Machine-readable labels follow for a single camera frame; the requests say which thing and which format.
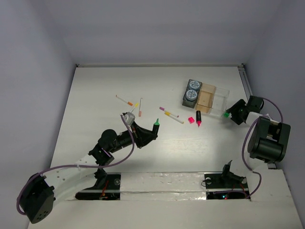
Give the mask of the black green highlighter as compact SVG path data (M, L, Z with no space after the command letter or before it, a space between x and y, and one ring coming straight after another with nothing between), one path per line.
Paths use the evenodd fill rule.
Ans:
M159 127L160 127L159 119L157 118L156 122L153 124L153 129L152 129L155 135L158 135Z

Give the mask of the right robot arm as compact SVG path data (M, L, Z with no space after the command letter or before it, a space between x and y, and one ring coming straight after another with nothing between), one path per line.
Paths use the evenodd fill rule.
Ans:
M237 101L225 111L224 116L230 116L237 125L245 123L251 127L247 135L250 139L245 141L250 158L265 163L281 162L286 155L291 126L284 123L282 112L279 112L280 121L262 114L266 101L279 110L271 100L251 95L247 102L243 99Z

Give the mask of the blue white round jar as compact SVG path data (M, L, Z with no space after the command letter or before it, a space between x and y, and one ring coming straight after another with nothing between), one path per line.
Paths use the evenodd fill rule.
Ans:
M198 91L201 88L201 83L196 80L189 80L188 82L188 89Z

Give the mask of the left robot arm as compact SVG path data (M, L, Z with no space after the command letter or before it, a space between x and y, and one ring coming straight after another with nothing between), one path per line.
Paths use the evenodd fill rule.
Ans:
M77 163L57 166L32 175L17 198L18 211L32 224L45 219L60 201L84 189L88 184L104 186L106 167L113 167L112 154L127 146L142 148L158 137L159 123L147 130L132 123L121 134L105 130L94 148Z

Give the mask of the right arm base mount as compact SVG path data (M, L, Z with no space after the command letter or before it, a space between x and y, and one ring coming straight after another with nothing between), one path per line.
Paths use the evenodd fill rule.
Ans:
M224 165L222 172L204 175L201 186L205 188L208 200L228 200L249 198L250 192L246 177L230 171L231 162Z

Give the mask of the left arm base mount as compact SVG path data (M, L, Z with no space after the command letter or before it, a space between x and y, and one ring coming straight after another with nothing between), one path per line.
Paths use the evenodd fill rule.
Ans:
M120 200L121 173L107 174L103 169L94 173L96 182L92 187L75 194L77 200Z

